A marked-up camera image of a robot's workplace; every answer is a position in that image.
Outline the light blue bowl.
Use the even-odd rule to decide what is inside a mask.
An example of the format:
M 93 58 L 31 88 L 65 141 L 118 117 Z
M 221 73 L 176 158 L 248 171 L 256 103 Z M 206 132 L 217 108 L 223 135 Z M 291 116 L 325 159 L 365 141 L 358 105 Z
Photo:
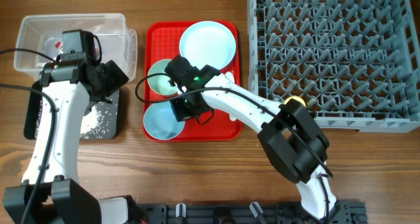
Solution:
M 181 134 L 185 122 L 178 122 L 170 102 L 151 104 L 145 111 L 143 126 L 157 140 L 174 139 Z

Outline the green bowl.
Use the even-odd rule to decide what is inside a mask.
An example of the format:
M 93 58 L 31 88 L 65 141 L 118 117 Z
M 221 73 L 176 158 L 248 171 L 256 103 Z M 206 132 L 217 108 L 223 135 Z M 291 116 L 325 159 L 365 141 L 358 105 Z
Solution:
M 171 59 L 163 59 L 155 62 L 152 67 L 148 71 L 148 75 L 157 74 L 157 73 L 165 73 L 164 69 L 170 63 Z M 151 89 L 163 96 L 171 96 L 177 94 L 177 88 L 175 86 L 171 86 L 169 83 L 170 78 L 168 76 L 159 75 L 150 77 L 147 79 L 149 86 Z

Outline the red snack wrapper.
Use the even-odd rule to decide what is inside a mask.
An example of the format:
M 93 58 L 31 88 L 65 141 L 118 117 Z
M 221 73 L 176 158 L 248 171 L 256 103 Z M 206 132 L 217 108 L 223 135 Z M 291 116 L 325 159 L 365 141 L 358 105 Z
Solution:
M 62 43 L 61 41 L 59 41 L 59 42 L 55 45 L 55 47 L 58 49 L 58 52 L 59 52 L 60 54 L 63 54 L 63 53 L 64 53 L 64 47 L 63 47 L 63 43 Z

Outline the light blue plate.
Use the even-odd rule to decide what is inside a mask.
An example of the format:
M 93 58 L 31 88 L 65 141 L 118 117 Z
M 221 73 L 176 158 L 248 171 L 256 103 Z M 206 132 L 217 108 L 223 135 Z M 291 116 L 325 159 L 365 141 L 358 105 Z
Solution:
M 201 21 L 189 26 L 179 41 L 180 55 L 201 69 L 210 65 L 222 70 L 236 54 L 234 34 L 223 24 Z

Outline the yellow plastic cup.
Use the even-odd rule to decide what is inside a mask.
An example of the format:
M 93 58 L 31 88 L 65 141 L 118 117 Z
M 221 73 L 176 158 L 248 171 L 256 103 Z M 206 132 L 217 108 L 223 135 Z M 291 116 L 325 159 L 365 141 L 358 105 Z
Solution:
M 287 104 L 287 103 L 289 103 L 290 101 L 296 101 L 296 102 L 299 102 L 300 104 L 302 104 L 304 107 L 306 107 L 306 102 L 301 98 L 301 97 L 298 97 L 298 96 L 291 96 L 291 97 L 288 97 L 287 99 L 285 99 L 284 100 L 284 104 Z

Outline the white plastic spoon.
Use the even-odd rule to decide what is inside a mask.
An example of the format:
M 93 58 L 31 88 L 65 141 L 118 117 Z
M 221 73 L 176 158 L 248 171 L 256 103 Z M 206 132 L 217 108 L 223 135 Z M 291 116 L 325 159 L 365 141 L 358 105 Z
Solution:
M 227 73 L 225 73 L 225 76 L 231 81 L 231 82 L 235 82 L 235 78 L 234 78 L 234 75 L 233 75 L 233 73 L 232 72 L 227 72 Z M 229 115 L 229 118 L 230 118 L 230 120 L 232 121 L 232 122 L 234 122 L 234 121 L 236 121 L 237 120 L 237 118 L 235 118 L 231 113 L 229 113 L 228 114 Z

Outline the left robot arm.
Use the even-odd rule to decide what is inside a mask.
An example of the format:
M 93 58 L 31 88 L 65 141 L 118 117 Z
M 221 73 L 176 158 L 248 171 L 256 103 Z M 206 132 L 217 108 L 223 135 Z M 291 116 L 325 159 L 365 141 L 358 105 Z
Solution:
M 33 155 L 17 187 L 5 189 L 3 206 L 15 223 L 146 223 L 129 195 L 96 199 L 78 183 L 77 155 L 83 117 L 128 82 L 112 60 L 102 63 L 96 35 L 62 34 L 64 48 L 39 76 L 43 99 Z

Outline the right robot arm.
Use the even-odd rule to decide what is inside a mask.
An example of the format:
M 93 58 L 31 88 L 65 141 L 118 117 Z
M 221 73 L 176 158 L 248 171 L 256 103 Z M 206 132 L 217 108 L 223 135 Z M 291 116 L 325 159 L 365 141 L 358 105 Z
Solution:
M 171 106 L 178 121 L 220 110 L 250 127 L 277 172 L 295 183 L 303 210 L 317 221 L 329 221 L 337 201 L 326 166 L 329 141 L 306 106 L 297 99 L 270 101 L 235 84 L 220 70 L 192 66 L 181 56 L 164 69 L 178 90 Z

